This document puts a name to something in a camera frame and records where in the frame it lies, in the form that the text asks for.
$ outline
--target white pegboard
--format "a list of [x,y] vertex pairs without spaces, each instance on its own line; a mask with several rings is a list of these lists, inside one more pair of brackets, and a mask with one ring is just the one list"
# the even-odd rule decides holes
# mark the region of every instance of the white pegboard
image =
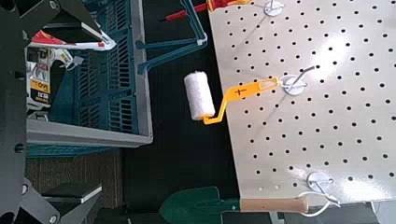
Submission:
[[224,91],[317,68],[299,96],[229,103],[241,197],[296,197],[321,171],[341,203],[395,199],[396,1],[281,2],[277,17],[257,0],[210,13]]

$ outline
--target hanging tool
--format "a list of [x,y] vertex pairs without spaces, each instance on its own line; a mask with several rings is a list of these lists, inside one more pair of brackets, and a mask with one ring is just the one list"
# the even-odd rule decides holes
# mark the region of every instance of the hanging tool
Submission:
[[219,114],[216,118],[212,118],[216,111],[207,83],[206,73],[195,72],[189,74],[184,78],[184,83],[186,85],[192,119],[202,119],[204,124],[213,124],[222,121],[228,102],[242,100],[246,97],[256,95],[257,93],[271,90],[277,87],[280,82],[277,77],[272,77],[245,85],[231,87],[224,93]]
[[160,214],[172,224],[222,224],[225,212],[306,213],[305,197],[292,199],[219,198],[216,187],[186,189],[171,195],[161,206]]
[[[194,9],[196,12],[205,11],[207,9],[209,11],[214,11],[220,7],[228,7],[228,6],[233,6],[233,5],[245,5],[245,4],[249,3],[250,1],[251,0],[207,0],[206,3],[196,6]],[[184,18],[186,16],[187,16],[186,11],[182,10],[182,11],[179,11],[177,13],[174,13],[172,15],[165,17],[164,19],[162,19],[160,21],[173,21],[173,20],[177,20],[180,18]]]

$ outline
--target pegboard hook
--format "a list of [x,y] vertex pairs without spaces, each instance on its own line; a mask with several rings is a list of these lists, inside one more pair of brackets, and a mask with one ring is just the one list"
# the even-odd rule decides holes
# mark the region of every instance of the pegboard hook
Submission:
[[314,172],[308,176],[308,178],[306,179],[306,183],[308,184],[309,188],[311,188],[313,191],[303,192],[299,195],[299,197],[309,194],[315,194],[325,197],[327,202],[316,213],[313,214],[301,213],[301,215],[305,217],[316,217],[320,215],[322,212],[324,212],[331,204],[337,207],[341,207],[338,199],[335,198],[333,195],[328,194],[325,190],[333,182],[334,182],[333,179],[329,178],[327,175],[323,174],[322,172]]
[[283,5],[282,3],[278,2],[278,1],[271,0],[265,6],[264,13],[267,16],[275,17],[275,16],[279,15],[283,11],[283,7],[284,6],[285,5]]
[[301,94],[305,87],[308,86],[305,82],[301,81],[305,73],[315,69],[315,66],[309,67],[305,69],[299,76],[296,75],[288,75],[284,76],[280,79],[280,86],[283,87],[285,92],[290,95],[299,95]]

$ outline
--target wooden handle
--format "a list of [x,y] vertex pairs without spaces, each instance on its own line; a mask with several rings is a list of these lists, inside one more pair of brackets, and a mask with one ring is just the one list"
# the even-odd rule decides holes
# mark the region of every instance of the wooden handle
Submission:
[[307,213],[306,198],[293,199],[241,199],[241,212]]

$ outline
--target red tool handle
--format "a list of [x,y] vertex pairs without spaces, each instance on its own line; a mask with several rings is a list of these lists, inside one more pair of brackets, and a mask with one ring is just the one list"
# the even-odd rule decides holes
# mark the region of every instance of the red tool handle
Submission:
[[[207,3],[203,3],[199,6],[196,6],[196,7],[194,7],[194,9],[196,12],[207,10]],[[185,10],[183,10],[183,11],[179,11],[175,14],[169,15],[169,16],[165,17],[165,19],[167,21],[172,21],[172,20],[177,20],[177,19],[180,19],[180,18],[183,18],[186,16],[187,16],[187,12]]]

